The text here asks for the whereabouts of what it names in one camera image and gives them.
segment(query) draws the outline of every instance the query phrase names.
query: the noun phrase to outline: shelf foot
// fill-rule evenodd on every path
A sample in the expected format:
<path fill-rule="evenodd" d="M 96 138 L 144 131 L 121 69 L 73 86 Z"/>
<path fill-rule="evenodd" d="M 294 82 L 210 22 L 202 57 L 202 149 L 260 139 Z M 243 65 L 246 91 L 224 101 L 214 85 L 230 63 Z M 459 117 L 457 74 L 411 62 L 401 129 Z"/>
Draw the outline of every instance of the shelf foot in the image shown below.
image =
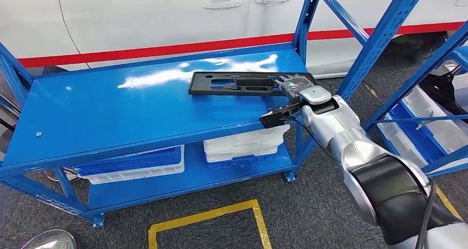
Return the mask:
<path fill-rule="evenodd" d="M 104 226 L 104 213 L 94 216 L 93 228 L 100 228 Z"/>
<path fill-rule="evenodd" d="M 286 181 L 293 182 L 296 181 L 296 175 L 292 173 L 292 171 L 284 172 L 284 176 L 286 177 Z"/>

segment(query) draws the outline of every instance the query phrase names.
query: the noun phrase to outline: black plastic tray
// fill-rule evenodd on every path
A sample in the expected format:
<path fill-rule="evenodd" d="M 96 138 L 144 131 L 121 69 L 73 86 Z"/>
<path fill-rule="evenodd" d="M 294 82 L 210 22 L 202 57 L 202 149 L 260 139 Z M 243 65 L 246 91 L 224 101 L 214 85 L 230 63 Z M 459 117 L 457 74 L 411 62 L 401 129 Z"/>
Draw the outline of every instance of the black plastic tray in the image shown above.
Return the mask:
<path fill-rule="evenodd" d="M 279 76 L 304 75 L 317 84 L 309 73 L 269 72 L 195 72 L 189 86 L 191 95 L 285 96 L 274 82 Z"/>

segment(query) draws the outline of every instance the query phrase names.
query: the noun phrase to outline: translucent container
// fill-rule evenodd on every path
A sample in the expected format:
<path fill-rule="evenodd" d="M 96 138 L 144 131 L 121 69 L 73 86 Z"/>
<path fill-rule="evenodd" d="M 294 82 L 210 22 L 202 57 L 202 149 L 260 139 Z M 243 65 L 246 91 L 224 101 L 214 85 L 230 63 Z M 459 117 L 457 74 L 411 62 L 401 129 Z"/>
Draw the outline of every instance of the translucent container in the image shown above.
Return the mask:
<path fill-rule="evenodd" d="M 182 173 L 184 170 L 184 145 L 182 145 L 180 146 L 180 161 L 176 164 L 78 176 L 88 179 L 92 184 L 103 184 L 145 177 L 165 176 L 168 174 Z"/>
<path fill-rule="evenodd" d="M 220 162 L 241 156 L 274 154 L 283 143 L 290 125 L 219 137 L 203 142 L 207 162 Z"/>
<path fill-rule="evenodd" d="M 419 86 L 416 86 L 402 101 L 416 117 L 447 115 Z M 424 126 L 446 153 L 452 153 L 468 144 L 468 136 L 452 120 L 437 120 Z"/>
<path fill-rule="evenodd" d="M 391 117 L 386 114 L 385 119 L 391 119 Z M 397 153 L 405 160 L 413 162 L 419 168 L 427 165 L 427 162 L 419 153 L 418 149 L 396 123 L 378 123 L 377 127 L 391 143 L 389 146 L 393 147 L 393 149 L 390 150 L 395 150 L 396 152 L 394 153 Z"/>

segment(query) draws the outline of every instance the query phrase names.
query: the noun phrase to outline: yellow floor marking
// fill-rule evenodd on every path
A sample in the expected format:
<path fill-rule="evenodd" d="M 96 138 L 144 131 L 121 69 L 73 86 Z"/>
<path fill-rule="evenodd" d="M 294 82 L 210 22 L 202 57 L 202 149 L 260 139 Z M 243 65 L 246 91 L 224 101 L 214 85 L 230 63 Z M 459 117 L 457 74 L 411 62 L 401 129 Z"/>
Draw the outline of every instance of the yellow floor marking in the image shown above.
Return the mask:
<path fill-rule="evenodd" d="M 253 209 L 253 213 L 255 216 L 255 221 L 257 222 L 258 232 L 260 233 L 260 239 L 262 240 L 263 248 L 264 249 L 272 249 L 270 244 L 270 238 L 268 237 L 267 227 L 265 226 L 265 222 L 263 221 L 262 212 L 260 211 L 260 205 L 258 204 L 258 200 L 252 199 L 249 201 L 237 203 L 230 206 L 225 206 L 223 208 L 214 209 L 202 213 L 198 213 L 195 215 L 170 220 L 158 224 L 151 225 L 150 229 L 148 230 L 148 239 L 149 239 L 149 246 L 150 249 L 157 249 L 156 243 L 156 233 L 159 231 L 166 231 L 169 229 L 181 227 L 184 225 L 213 219 L 219 216 L 223 216 L 226 214 L 239 212 L 241 210 L 246 209 Z"/>
<path fill-rule="evenodd" d="M 456 211 L 456 209 L 452 206 L 452 203 L 449 201 L 449 199 L 445 196 L 445 194 L 442 192 L 442 190 L 440 190 L 440 188 L 437 186 L 435 188 L 435 192 L 437 193 L 437 195 L 439 196 L 439 198 L 442 200 L 442 203 L 444 203 L 444 205 L 447 207 L 447 209 L 457 218 L 459 218 L 460 220 L 463 220 L 460 216 L 460 214 L 458 214 L 458 212 Z"/>

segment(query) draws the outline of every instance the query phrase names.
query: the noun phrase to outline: blue plastic crate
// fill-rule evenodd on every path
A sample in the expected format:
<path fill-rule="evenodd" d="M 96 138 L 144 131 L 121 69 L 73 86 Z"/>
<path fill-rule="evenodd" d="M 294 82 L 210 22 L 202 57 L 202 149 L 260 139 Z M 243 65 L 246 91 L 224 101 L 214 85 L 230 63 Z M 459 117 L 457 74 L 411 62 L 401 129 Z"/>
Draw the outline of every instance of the blue plastic crate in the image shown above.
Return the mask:
<path fill-rule="evenodd" d="M 89 176 L 93 174 L 175 165 L 180 163 L 180 146 L 138 155 L 111 158 L 107 159 L 107 161 L 108 162 L 97 165 L 88 163 L 87 165 L 71 168 L 80 176 Z"/>
<path fill-rule="evenodd" d="M 255 165 L 256 163 L 269 162 L 272 159 L 273 159 L 273 154 L 268 154 L 268 155 L 260 155 L 260 156 L 247 155 L 247 156 L 235 157 L 232 160 L 228 160 L 228 161 L 208 162 L 206 161 L 206 154 L 205 154 L 205 161 L 208 166 L 208 169 L 221 169 L 221 168 L 229 168 L 231 166 Z"/>
<path fill-rule="evenodd" d="M 415 118 L 402 101 L 399 101 L 397 105 L 389 111 L 389 115 L 393 119 Z M 447 155 L 426 126 L 423 125 L 419 130 L 416 130 L 418 126 L 418 122 L 416 121 L 397 122 L 397 125 L 403 130 L 406 136 L 408 136 L 411 142 L 413 142 L 416 149 L 428 163 L 432 163 Z"/>

